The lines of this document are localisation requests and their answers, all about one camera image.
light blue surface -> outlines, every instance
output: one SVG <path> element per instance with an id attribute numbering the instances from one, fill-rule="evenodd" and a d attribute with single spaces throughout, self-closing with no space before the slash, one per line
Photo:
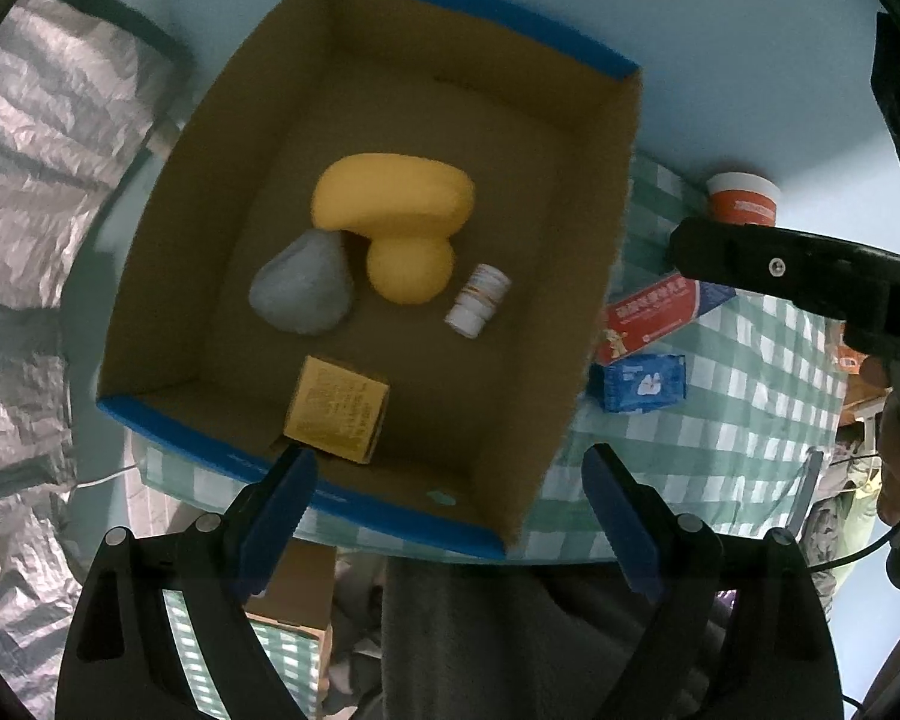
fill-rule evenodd
<path id="1" fill-rule="evenodd" d="M 127 1 L 190 46 L 205 87 L 279 0 Z M 784 191 L 781 226 L 900 253 L 900 166 L 869 91 L 876 0 L 514 1 L 644 68 L 649 156 L 697 181 L 759 170 Z"/>
<path id="2" fill-rule="evenodd" d="M 871 541 L 890 530 L 878 521 Z M 862 700 L 900 638 L 900 590 L 887 579 L 890 547 L 855 565 L 830 610 L 830 634 L 844 693 Z"/>

yellow ball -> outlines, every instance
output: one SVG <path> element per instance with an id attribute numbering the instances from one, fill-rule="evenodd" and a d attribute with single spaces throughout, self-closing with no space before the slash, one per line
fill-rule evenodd
<path id="1" fill-rule="evenodd" d="M 443 292 L 453 264 L 453 247 L 445 238 L 378 238 L 367 252 L 370 284 L 383 298 L 404 306 Z"/>

hand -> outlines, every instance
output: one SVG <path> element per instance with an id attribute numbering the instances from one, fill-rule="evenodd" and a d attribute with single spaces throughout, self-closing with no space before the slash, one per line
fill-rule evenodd
<path id="1" fill-rule="evenodd" d="M 860 365 L 860 377 L 873 386 L 890 386 L 883 362 L 876 357 L 867 357 Z M 883 464 L 881 478 L 883 487 L 876 504 L 880 519 L 888 525 L 900 522 L 900 408 L 896 396 L 891 392 L 883 409 L 880 423 L 880 439 L 876 447 Z"/>

white cable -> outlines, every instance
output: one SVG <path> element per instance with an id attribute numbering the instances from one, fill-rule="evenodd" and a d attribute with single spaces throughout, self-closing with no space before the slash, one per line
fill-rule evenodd
<path id="1" fill-rule="evenodd" d="M 135 469 L 135 467 L 137 467 L 137 464 L 131 463 L 129 466 L 124 466 L 122 469 L 116 470 L 111 474 L 107 474 L 100 479 L 91 479 L 89 482 L 80 482 L 74 489 L 80 490 L 81 488 L 93 488 L 97 485 L 102 485 L 104 482 L 109 482 L 111 479 L 116 479 L 118 476 L 122 476 L 122 474 L 127 473 L 127 471 L 132 471 L 133 469 Z"/>

cable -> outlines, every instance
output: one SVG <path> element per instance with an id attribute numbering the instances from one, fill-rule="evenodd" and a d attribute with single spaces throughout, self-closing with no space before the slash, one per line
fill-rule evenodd
<path id="1" fill-rule="evenodd" d="M 104 482 L 109 482 L 111 479 L 116 479 L 118 476 L 122 476 L 122 474 L 127 473 L 127 471 L 132 471 L 137 467 L 136 463 L 131 463 L 129 466 L 124 466 L 122 469 L 116 470 L 111 474 L 107 474 L 106 476 L 101 476 L 100 479 L 91 479 L 89 482 L 80 482 L 74 490 L 82 490 L 83 488 L 93 488 L 97 485 L 102 485 Z"/>
<path id="2" fill-rule="evenodd" d="M 858 714 L 855 716 L 858 718 L 858 720 L 866 720 L 869 717 L 869 715 L 864 711 L 864 704 L 861 704 L 855 698 L 850 698 L 850 696 L 842 696 L 842 699 L 844 699 L 847 704 L 850 704 L 852 707 L 857 709 Z"/>
<path id="3" fill-rule="evenodd" d="M 874 452 L 874 454 L 871 454 L 871 455 L 850 455 L 850 457 L 848 457 L 848 458 L 842 458 L 840 460 L 833 461 L 830 464 L 830 466 L 838 466 L 840 463 L 850 463 L 851 461 L 854 461 L 854 460 L 866 460 L 868 458 L 878 458 L 878 457 L 880 457 L 879 452 Z"/>
<path id="4" fill-rule="evenodd" d="M 847 555 L 846 557 L 837 557 L 837 560 L 828 560 L 827 562 L 820 562 L 816 565 L 809 566 L 809 570 L 811 574 L 815 574 L 818 571 L 829 571 L 831 568 L 840 568 L 842 565 L 847 565 L 850 562 L 857 562 L 861 557 L 866 557 L 867 555 L 871 555 L 876 552 L 880 547 L 886 544 L 891 538 L 896 536 L 898 531 L 900 530 L 900 522 L 896 523 L 893 528 L 890 528 L 887 533 L 884 533 L 883 536 L 877 538 L 874 543 L 870 546 L 866 546 L 863 549 L 858 549 L 856 552 Z"/>

